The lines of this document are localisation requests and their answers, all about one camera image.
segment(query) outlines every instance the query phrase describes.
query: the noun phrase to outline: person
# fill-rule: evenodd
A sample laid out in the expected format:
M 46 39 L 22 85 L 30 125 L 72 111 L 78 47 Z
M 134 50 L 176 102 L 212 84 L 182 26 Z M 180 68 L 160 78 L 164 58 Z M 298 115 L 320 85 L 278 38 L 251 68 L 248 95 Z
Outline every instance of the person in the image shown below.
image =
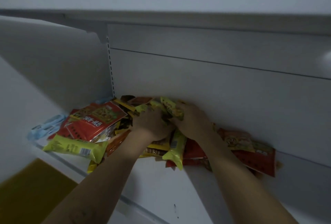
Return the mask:
M 191 104 L 177 106 L 184 111 L 184 120 L 173 118 L 173 125 L 165 126 L 161 110 L 135 117 L 122 145 L 56 206 L 43 224 L 107 223 L 139 155 L 175 126 L 205 151 L 235 223 L 297 223 L 226 147 L 203 111 Z

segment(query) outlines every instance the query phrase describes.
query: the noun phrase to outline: person's right hand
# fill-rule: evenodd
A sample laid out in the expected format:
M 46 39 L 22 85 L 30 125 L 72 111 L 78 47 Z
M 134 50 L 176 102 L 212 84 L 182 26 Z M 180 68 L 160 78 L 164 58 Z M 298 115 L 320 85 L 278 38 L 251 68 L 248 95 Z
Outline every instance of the person's right hand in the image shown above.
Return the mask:
M 200 144 L 215 135 L 213 124 L 209 121 L 205 112 L 196 105 L 178 102 L 176 107 L 184 112 L 184 120 L 180 121 L 177 118 L 172 118 L 171 121 L 186 137 Z

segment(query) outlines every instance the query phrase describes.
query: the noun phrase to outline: hand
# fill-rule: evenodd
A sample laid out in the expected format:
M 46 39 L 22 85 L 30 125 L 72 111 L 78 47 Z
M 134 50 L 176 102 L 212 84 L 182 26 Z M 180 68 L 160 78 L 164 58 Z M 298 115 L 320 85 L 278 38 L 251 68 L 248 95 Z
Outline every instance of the hand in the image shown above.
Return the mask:
M 139 117 L 133 118 L 132 131 L 139 132 L 146 144 L 166 138 L 175 129 L 175 126 L 167 126 L 161 119 L 161 115 L 162 112 L 159 108 L 154 111 L 141 112 Z
M 202 141 L 216 134 L 205 112 L 196 105 L 177 103 L 176 107 L 184 112 L 184 120 L 172 118 L 171 121 L 186 137 L 201 144 Z

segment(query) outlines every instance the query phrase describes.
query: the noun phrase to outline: barcode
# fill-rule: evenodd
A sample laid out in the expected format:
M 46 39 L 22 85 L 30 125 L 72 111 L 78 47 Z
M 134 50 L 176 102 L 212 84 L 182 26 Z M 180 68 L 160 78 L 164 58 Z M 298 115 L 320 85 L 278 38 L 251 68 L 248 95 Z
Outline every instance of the barcode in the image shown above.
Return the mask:
M 176 146 L 177 146 L 177 140 L 173 139 L 171 142 L 170 148 L 176 148 Z
M 90 149 L 81 148 L 81 151 L 79 152 L 79 154 L 82 155 L 82 156 L 89 156 L 90 152 L 91 152 Z

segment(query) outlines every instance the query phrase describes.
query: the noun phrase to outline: yellow floor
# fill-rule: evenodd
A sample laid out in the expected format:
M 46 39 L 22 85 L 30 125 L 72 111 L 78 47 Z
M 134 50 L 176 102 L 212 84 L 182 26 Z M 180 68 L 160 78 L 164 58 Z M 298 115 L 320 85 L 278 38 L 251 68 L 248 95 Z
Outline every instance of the yellow floor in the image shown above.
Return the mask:
M 0 184 L 0 223 L 39 224 L 76 185 L 36 159 Z

